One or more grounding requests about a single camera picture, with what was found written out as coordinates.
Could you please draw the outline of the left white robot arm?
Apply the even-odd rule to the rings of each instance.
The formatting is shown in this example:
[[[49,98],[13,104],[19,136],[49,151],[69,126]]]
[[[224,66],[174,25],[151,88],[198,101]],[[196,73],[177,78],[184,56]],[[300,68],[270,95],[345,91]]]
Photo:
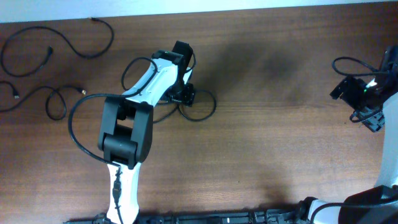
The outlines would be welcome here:
[[[141,79],[121,98],[105,99],[98,147],[110,161],[109,223],[134,223],[139,213],[137,189],[142,163],[152,145],[154,108],[163,100],[191,106],[195,91],[189,83],[195,58],[188,43],[178,41],[171,51],[158,50]]]

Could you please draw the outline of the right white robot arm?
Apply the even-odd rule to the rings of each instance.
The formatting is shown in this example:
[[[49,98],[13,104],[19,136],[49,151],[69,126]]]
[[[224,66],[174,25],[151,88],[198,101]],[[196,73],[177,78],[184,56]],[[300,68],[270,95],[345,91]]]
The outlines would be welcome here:
[[[352,123],[376,133],[384,130],[381,168],[373,188],[354,194],[344,202],[307,197],[299,202],[291,223],[397,223],[397,46],[384,52],[379,68],[359,64],[368,73],[332,69],[344,79],[330,93],[352,107]]]

